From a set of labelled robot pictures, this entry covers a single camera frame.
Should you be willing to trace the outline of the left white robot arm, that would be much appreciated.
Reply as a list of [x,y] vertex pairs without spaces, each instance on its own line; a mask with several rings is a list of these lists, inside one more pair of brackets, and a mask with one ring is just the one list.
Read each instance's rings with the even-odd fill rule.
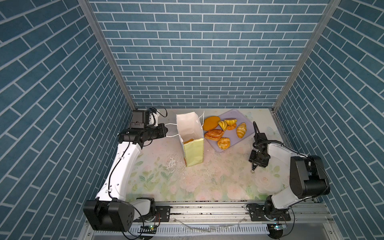
[[126,201],[126,186],[145,142],[166,137],[164,124],[143,129],[126,129],[118,138],[118,147],[111,170],[94,200],[86,201],[83,211],[95,231],[126,233],[135,220],[144,223],[156,218],[153,198]]

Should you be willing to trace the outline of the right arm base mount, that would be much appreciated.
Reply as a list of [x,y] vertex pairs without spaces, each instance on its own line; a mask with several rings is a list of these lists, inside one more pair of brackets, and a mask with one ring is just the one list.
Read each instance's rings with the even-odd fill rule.
[[277,221],[290,221],[291,216],[288,209],[279,210],[270,204],[262,206],[256,203],[247,204],[245,209],[249,213],[252,222],[277,222]]

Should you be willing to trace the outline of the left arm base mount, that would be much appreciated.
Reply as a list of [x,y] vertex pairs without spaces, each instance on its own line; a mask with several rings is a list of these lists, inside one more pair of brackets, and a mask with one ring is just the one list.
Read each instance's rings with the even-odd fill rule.
[[156,203],[154,198],[137,198],[133,205],[140,213],[135,211],[135,222],[169,222],[171,206],[163,206]]

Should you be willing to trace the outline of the paper gift bag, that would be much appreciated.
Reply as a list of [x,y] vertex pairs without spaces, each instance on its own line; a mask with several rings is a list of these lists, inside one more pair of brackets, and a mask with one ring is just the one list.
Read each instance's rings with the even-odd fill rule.
[[167,138],[179,138],[186,167],[201,164],[204,160],[204,117],[205,112],[200,116],[196,112],[176,114],[175,124],[165,124],[177,126],[178,133]]

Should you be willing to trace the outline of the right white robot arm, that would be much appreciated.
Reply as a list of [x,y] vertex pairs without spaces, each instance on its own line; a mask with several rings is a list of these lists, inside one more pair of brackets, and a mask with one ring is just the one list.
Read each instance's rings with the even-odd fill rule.
[[289,165],[289,186],[268,196],[263,207],[250,210],[252,216],[268,221],[290,220],[291,206],[330,193],[330,179],[319,156],[301,154],[275,140],[254,142],[253,148],[249,159],[253,170],[266,168],[271,158],[281,160]]

